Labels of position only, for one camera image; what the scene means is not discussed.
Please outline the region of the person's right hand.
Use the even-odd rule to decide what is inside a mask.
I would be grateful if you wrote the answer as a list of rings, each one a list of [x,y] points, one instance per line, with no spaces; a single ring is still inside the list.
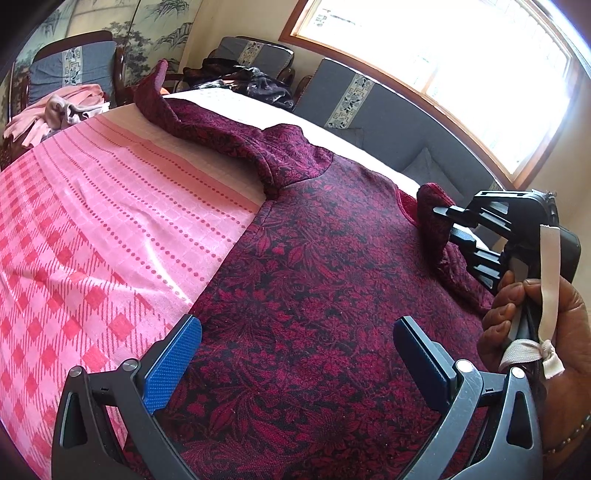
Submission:
[[[478,342],[482,362],[491,371],[539,362],[546,398],[538,411],[549,469],[563,464],[590,433],[590,321],[582,296],[565,279],[551,295],[557,306],[554,336],[546,340],[508,340],[518,309],[542,304],[542,283],[518,281],[507,272],[492,309],[485,315]]]

